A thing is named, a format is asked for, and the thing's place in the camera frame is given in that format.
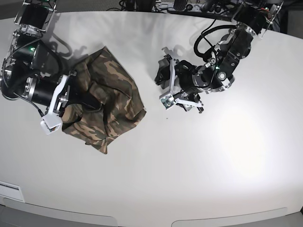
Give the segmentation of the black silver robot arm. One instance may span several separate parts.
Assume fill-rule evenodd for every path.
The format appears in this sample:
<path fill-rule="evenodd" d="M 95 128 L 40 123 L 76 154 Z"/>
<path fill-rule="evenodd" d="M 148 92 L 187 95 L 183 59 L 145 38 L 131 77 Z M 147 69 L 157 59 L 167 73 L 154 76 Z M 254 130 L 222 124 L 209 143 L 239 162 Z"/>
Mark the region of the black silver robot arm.
<path fill-rule="evenodd" d="M 59 56 L 42 40 L 56 12 L 55 0 L 25 0 L 15 17 L 18 25 L 0 68 L 0 90 L 10 101 L 23 99 L 34 107 L 43 105 L 47 111 L 62 115 L 71 104 L 87 111 L 99 111 L 100 102 L 76 83 L 78 73 L 69 71 L 64 79 Z M 57 71 L 44 76 L 38 65 L 39 53 L 47 53 L 57 63 Z"/>
<path fill-rule="evenodd" d="M 233 72 L 240 60 L 251 51 L 253 39 L 270 28 L 283 5 L 282 0 L 207 0 L 202 5 L 177 0 L 175 12 L 201 13 L 215 21 L 230 21 L 227 25 L 211 24 L 194 43 L 194 54 L 203 65 L 180 60 L 168 48 L 159 61 L 154 79 L 163 93 L 159 100 L 166 109 L 180 106 L 185 111 L 196 107 L 202 112 L 200 93 L 223 92 L 235 81 Z"/>

